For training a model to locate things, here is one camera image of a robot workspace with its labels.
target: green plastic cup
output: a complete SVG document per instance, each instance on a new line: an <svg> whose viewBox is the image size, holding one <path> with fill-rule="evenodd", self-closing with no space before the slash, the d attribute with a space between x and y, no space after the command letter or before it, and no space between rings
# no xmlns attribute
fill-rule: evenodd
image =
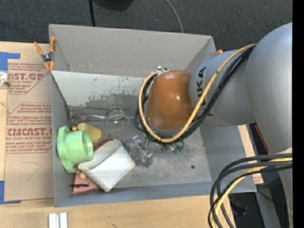
<svg viewBox="0 0 304 228"><path fill-rule="evenodd" d="M66 171L75 173L76 164L92 160L93 143L86 130L73 132L63 126L58 130L57 151Z"/></svg>

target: pink object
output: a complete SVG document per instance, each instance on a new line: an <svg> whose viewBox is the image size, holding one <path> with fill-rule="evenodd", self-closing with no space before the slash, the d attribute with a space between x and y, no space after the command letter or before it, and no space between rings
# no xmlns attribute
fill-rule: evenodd
<svg viewBox="0 0 304 228"><path fill-rule="evenodd" d="M73 194L99 189L99 187L94 182L92 182L91 179L89 179L88 177L85 179L81 179L79 177L79 174L80 171L78 170L75 175L75 181L72 192Z"/></svg>

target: orange clip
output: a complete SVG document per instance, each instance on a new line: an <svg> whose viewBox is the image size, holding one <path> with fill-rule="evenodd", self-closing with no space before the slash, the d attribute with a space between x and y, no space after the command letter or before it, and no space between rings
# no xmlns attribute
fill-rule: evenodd
<svg viewBox="0 0 304 228"><path fill-rule="evenodd" d="M53 57L54 57L54 53L56 50L56 38L52 37L51 38L51 43L50 43L50 52L48 54L43 54L40 46L38 45L37 42L34 42L34 45L39 53L39 55L42 57L43 61L44 61L44 65L46 66L47 70L53 70L55 67L55 63L53 61Z"/></svg>

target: gray metal box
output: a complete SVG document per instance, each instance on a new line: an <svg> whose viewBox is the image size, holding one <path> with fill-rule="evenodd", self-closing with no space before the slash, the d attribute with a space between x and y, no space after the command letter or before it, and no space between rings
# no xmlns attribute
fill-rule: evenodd
<svg viewBox="0 0 304 228"><path fill-rule="evenodd" d="M65 105L90 114L120 106L132 115L144 78L157 66L192 72L216 50L212 37L204 35L50 25L49 36L57 40L51 74L56 207L209 195L221 169L246 156L238 127L202 124L182 153L156 154L151 166L136 166L109 193L73 195L75 175L65 171L57 153L59 127L72 127ZM103 122L91 124L103 130L104 138L120 141L140 133L132 122L120 131L107 130ZM245 178L235 191L255 191L252 178Z"/></svg>

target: blue tape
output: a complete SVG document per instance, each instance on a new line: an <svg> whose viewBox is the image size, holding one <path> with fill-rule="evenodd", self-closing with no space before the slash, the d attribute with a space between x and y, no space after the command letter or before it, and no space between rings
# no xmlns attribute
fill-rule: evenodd
<svg viewBox="0 0 304 228"><path fill-rule="evenodd" d="M20 203L21 201L9 201L4 202L4 181L0 181L0 205L1 204L9 204L9 203Z"/></svg>
<svg viewBox="0 0 304 228"><path fill-rule="evenodd" d="M20 59L20 53L0 52L0 70L8 71L8 60Z"/></svg>

